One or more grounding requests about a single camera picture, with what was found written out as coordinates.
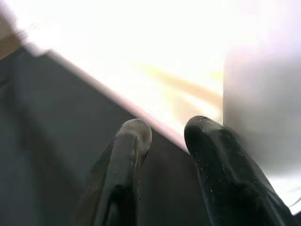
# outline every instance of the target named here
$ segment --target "gray surface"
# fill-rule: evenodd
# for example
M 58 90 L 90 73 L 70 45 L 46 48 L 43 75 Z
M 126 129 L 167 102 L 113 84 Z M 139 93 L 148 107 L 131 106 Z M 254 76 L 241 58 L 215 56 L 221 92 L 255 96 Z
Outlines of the gray surface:
M 0 65 L 0 225 L 73 225 L 91 166 L 133 116 L 47 56 L 18 54 Z M 139 225 L 209 225 L 191 157 L 155 131 L 142 176 Z

